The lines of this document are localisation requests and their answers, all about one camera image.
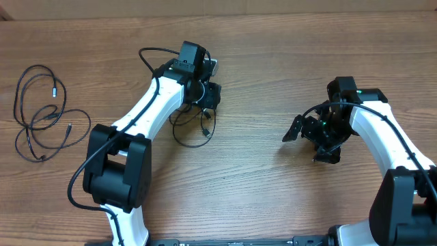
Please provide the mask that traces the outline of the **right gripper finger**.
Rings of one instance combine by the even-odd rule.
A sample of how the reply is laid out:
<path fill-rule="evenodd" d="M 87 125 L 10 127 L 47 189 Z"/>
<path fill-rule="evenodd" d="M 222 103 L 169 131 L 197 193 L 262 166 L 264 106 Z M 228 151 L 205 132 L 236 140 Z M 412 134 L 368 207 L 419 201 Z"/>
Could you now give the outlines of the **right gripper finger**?
<path fill-rule="evenodd" d="M 292 122 L 289 130 L 282 138 L 282 142 L 295 141 L 298 137 L 298 134 L 302 130 L 302 121 L 304 120 L 302 115 L 297 115 Z"/>
<path fill-rule="evenodd" d="M 313 162 L 324 162 L 330 164 L 336 164 L 340 162 L 341 159 L 341 148 L 337 146 L 333 150 L 325 150 L 323 147 L 316 145 L 314 147 L 315 155 L 313 157 Z"/>

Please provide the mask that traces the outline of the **black USB cable thin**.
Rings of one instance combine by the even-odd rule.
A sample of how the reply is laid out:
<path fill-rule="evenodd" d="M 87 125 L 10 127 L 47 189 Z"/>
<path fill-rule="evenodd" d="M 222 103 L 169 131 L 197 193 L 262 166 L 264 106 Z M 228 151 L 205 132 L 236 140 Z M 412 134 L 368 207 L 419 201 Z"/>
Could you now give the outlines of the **black USB cable thin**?
<path fill-rule="evenodd" d="M 172 137 L 184 148 L 205 146 L 215 133 L 216 117 L 216 109 L 183 106 L 169 116 Z"/>

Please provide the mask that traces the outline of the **black USB cable thick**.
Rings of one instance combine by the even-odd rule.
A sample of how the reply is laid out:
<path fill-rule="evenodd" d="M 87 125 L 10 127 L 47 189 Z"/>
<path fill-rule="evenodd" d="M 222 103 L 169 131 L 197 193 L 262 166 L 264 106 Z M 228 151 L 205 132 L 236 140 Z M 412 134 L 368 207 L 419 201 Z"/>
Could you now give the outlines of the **black USB cable thick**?
<path fill-rule="evenodd" d="M 66 111 L 67 89 L 48 66 L 31 65 L 16 82 L 13 119 L 30 132 L 52 128 Z"/>

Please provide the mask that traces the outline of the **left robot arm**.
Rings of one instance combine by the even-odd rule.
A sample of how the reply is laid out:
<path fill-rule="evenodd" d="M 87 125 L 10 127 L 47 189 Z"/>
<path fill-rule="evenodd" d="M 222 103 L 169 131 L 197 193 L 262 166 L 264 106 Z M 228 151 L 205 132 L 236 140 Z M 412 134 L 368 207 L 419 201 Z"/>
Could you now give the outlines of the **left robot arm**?
<path fill-rule="evenodd" d="M 80 167 L 83 190 L 107 215 L 113 238 L 107 245 L 147 245 L 142 204 L 152 175 L 152 142 L 182 105 L 216 111 L 221 86 L 210 82 L 217 60 L 202 46 L 185 41 L 175 58 L 152 69 L 148 91 L 121 119 L 91 130 L 87 157 Z"/>

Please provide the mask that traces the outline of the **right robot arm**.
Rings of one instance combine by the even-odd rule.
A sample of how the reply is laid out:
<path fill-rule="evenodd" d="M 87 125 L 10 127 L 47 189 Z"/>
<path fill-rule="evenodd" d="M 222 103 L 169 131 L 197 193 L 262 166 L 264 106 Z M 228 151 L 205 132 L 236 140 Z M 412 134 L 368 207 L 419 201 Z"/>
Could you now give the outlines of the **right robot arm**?
<path fill-rule="evenodd" d="M 297 115 L 282 140 L 308 139 L 314 161 L 335 164 L 341 146 L 359 136 L 383 180 L 367 219 L 295 236 L 291 244 L 435 245 L 436 165 L 408 138 L 381 90 L 359 89 L 353 77 L 336 77 L 326 90 L 328 100 Z"/>

